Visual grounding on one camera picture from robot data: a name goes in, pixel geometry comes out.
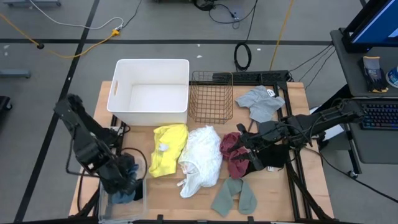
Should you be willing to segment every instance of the bin handle cutout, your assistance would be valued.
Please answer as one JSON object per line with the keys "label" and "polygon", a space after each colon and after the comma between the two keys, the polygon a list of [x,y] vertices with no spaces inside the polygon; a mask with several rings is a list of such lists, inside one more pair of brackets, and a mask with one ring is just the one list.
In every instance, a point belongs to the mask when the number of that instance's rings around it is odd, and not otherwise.
{"label": "bin handle cutout", "polygon": [[113,88],[113,95],[116,96],[116,93],[118,92],[118,86],[119,86],[119,82],[116,81],[114,83],[114,88]]}

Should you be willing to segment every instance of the maroon cloth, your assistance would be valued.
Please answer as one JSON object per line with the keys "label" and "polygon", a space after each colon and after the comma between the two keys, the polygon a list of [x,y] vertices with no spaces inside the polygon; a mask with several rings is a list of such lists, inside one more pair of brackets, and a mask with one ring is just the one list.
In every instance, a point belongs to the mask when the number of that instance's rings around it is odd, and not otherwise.
{"label": "maroon cloth", "polygon": [[244,147],[229,153],[228,149],[232,148],[238,140],[240,133],[229,133],[224,135],[220,145],[220,151],[223,155],[223,160],[228,161],[228,171],[231,174],[232,179],[238,179],[242,177],[246,169],[248,168],[249,161],[247,159],[232,160],[235,156],[247,153],[248,151]]}

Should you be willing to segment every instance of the gray floor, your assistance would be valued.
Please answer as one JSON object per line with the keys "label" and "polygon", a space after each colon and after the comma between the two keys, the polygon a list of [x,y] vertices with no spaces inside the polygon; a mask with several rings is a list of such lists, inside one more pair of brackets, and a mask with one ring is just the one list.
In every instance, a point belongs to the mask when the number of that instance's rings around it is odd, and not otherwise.
{"label": "gray floor", "polygon": [[[62,1],[61,8],[46,9],[51,16],[62,22],[85,24],[94,0]],[[222,1],[231,6],[237,14],[247,13],[254,0]],[[114,0],[99,2],[93,25],[97,26],[109,18],[132,14],[138,1]],[[276,40],[283,23],[288,0],[259,1],[252,28],[253,40]],[[359,0],[297,0],[287,23],[284,40],[330,40],[329,31],[346,26],[359,12]],[[214,17],[229,19],[215,11]],[[83,29],[62,27],[51,23],[35,9],[12,8],[0,4],[0,12],[8,16],[17,26],[34,38],[79,39]],[[89,39],[102,39],[110,29],[91,30]],[[230,25],[214,24],[206,12],[201,12],[186,1],[166,1],[157,4],[143,0],[137,17],[122,31],[119,39],[244,39],[249,20],[243,21],[238,30]],[[0,39],[22,38],[5,22],[0,21]],[[73,54],[77,44],[47,44],[63,54]],[[253,61],[250,70],[268,70],[273,45],[251,45]],[[290,69],[300,64],[325,46],[282,45],[279,47],[273,69]],[[190,70],[234,70],[232,61],[234,45],[201,44],[105,44],[82,57],[76,68],[70,93],[83,98],[87,111],[93,114],[98,92],[103,80],[110,80],[116,62],[121,58],[185,58],[190,61]],[[239,56],[245,61],[243,52]],[[34,166],[45,132],[52,116],[52,108],[68,73],[70,59],[60,59],[32,44],[0,43],[0,68],[27,68],[32,71],[31,79],[1,79],[0,95],[12,97],[14,108],[9,113],[0,132],[0,223],[12,222],[21,202],[32,168]],[[293,72],[296,80],[312,65]],[[302,80],[310,82],[315,68]],[[322,104],[345,84],[345,79],[336,55],[332,56],[323,70],[307,89],[311,107]],[[70,136],[62,124],[58,125],[47,154],[42,172],[30,201],[25,221],[63,218],[68,215],[76,185],[76,178],[66,175],[65,160]],[[337,167],[350,170],[348,154],[339,149],[348,145],[343,136],[334,139],[325,150],[325,156]],[[77,169],[73,161],[71,169]],[[375,188],[398,197],[394,188],[398,166],[362,164],[364,174],[360,180]],[[396,204],[374,194],[368,189],[335,172],[325,165],[325,175],[331,195],[335,216],[347,222],[397,223]]]}

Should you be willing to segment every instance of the black desk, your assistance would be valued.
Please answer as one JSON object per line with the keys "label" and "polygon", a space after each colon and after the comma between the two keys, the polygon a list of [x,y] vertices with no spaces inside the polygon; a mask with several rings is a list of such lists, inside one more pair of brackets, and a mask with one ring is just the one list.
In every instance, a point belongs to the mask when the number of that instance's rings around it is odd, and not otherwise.
{"label": "black desk", "polygon": [[[362,70],[358,66],[358,61],[365,54],[347,53],[341,41],[343,35],[339,30],[331,31],[330,35],[347,84],[319,107],[317,111],[329,108],[336,98],[398,98],[398,88],[392,86],[389,87],[387,93],[368,92]],[[398,65],[398,48],[374,47],[366,55],[380,56],[381,68],[386,73]],[[398,131],[365,131],[358,124],[349,124],[345,128],[350,139],[351,149],[349,150],[349,156],[355,173],[361,173],[358,156],[359,160],[366,164],[398,164]]]}

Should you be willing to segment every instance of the sage green cloth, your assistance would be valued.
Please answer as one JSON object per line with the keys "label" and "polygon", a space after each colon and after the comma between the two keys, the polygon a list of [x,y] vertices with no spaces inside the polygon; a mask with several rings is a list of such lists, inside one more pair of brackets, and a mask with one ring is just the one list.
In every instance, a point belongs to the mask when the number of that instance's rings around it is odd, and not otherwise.
{"label": "sage green cloth", "polygon": [[211,204],[211,208],[223,217],[227,216],[234,204],[232,196],[239,192],[241,196],[239,198],[238,211],[245,215],[251,214],[257,207],[257,199],[250,189],[249,184],[242,179],[226,179],[220,192]]}

